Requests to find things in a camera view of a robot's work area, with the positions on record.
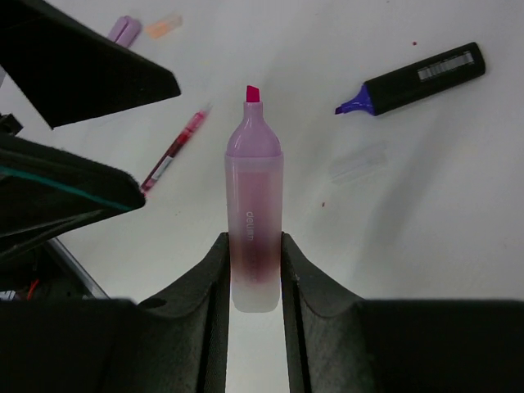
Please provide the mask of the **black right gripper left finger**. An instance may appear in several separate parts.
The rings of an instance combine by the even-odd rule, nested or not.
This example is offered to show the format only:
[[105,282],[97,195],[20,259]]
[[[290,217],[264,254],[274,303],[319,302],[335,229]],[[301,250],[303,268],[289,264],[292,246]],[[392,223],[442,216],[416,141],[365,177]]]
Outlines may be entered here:
[[183,276],[138,307],[141,336],[138,385],[145,392],[223,392],[230,306],[227,233]]

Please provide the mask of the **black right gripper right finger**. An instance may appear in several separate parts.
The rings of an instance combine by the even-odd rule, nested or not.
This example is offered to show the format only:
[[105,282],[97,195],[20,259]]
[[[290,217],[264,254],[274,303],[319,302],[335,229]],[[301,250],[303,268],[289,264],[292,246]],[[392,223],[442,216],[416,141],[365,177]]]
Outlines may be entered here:
[[358,316],[363,299],[282,235],[282,307],[291,392],[378,392]]

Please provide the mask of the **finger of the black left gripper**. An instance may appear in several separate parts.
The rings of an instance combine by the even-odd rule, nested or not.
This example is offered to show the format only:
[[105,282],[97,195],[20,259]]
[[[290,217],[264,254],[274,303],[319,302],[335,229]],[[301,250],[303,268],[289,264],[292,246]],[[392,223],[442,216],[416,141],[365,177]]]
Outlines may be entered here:
[[1,256],[13,258],[73,229],[144,207],[122,170],[1,136]]
[[1,66],[52,129],[181,94],[170,70],[44,1],[1,3]]

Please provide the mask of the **pink highlighter cap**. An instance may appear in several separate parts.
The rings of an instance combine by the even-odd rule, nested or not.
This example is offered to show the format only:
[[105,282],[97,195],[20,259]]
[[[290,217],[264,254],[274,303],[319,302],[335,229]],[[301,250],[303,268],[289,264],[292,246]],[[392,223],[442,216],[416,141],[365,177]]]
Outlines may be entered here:
[[122,47],[130,47],[142,30],[142,24],[131,16],[121,16],[107,38]]

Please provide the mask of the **pink highlighter pen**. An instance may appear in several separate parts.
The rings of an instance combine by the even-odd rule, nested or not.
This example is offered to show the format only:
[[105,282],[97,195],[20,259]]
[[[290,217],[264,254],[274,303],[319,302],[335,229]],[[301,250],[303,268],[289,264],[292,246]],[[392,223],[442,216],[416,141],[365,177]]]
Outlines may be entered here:
[[260,90],[248,85],[242,121],[224,157],[231,295],[244,313],[270,312],[279,302],[283,164]]

